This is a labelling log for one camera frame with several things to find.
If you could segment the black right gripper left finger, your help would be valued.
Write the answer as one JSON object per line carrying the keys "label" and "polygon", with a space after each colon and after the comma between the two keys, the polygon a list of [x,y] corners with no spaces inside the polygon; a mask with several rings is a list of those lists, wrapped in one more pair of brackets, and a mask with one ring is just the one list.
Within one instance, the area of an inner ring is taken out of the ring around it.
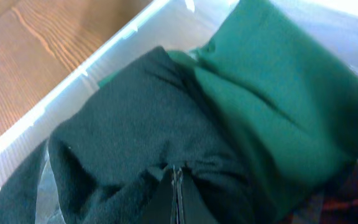
{"label": "black right gripper left finger", "polygon": [[177,222],[177,184],[173,169],[167,170],[149,204],[141,224],[175,224]]}

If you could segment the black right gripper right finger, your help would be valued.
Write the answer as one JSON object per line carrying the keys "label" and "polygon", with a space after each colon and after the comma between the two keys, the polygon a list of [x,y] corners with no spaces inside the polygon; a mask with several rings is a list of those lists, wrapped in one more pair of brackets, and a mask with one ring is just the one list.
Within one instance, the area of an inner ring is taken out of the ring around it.
{"label": "black right gripper right finger", "polygon": [[217,224],[190,174],[176,170],[176,223]]}

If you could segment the red navy plaid shirt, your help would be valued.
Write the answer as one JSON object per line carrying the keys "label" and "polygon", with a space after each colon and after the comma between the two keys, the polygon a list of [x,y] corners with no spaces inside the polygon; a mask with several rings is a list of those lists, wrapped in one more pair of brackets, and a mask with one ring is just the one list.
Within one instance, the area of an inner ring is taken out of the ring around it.
{"label": "red navy plaid shirt", "polygon": [[345,181],[331,182],[279,223],[358,224],[358,164]]}

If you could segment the black garment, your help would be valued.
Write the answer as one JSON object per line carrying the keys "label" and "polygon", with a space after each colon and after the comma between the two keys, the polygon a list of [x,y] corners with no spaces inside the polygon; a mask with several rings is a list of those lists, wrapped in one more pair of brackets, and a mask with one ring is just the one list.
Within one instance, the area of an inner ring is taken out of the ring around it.
{"label": "black garment", "polygon": [[45,157],[67,223],[141,222],[169,169],[190,174],[219,223],[255,222],[239,153],[161,47],[122,69],[23,161],[0,190],[0,223],[35,222]]}

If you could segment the dark green garment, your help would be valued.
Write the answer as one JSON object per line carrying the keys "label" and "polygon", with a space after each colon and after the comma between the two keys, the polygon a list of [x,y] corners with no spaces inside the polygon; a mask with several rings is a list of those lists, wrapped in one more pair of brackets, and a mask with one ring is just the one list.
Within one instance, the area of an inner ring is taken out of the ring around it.
{"label": "dark green garment", "polygon": [[239,153],[254,223],[281,220],[358,159],[358,79],[268,1],[242,1],[194,57],[167,52]]}

